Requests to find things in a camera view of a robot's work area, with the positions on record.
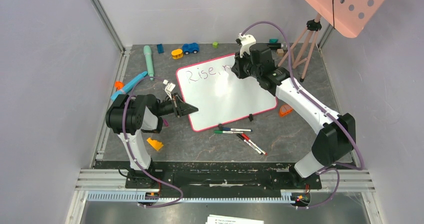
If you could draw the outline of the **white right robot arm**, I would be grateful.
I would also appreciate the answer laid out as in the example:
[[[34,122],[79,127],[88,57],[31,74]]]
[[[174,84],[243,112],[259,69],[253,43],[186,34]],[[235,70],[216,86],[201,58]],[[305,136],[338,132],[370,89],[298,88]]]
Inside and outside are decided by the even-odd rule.
[[[235,54],[231,70],[239,79],[256,79],[262,89],[293,108],[316,133],[310,152],[288,175],[293,187],[302,188],[309,182],[309,176],[335,164],[354,149],[354,117],[349,113],[340,115],[311,96],[289,70],[275,65],[266,44],[243,45]]]

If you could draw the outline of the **pink framed whiteboard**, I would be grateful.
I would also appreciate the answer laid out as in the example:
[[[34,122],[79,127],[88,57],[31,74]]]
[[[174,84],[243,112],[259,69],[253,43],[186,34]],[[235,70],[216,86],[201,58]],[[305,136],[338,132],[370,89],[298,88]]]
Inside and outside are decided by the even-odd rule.
[[[255,78],[237,78],[231,71],[234,63],[231,53],[177,69],[183,100],[198,109],[188,116],[193,131],[205,131],[278,106],[277,99]]]

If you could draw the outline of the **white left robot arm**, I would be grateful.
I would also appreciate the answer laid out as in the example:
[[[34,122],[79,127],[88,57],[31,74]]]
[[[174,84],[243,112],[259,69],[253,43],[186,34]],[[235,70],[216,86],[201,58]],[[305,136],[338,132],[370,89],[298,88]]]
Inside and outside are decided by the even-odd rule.
[[[161,184],[142,134],[159,134],[166,123],[164,116],[180,118],[198,110],[198,107],[185,102],[177,92],[164,100],[153,94],[119,94],[116,97],[105,114],[105,123],[122,141],[128,155],[127,188],[153,188]]]

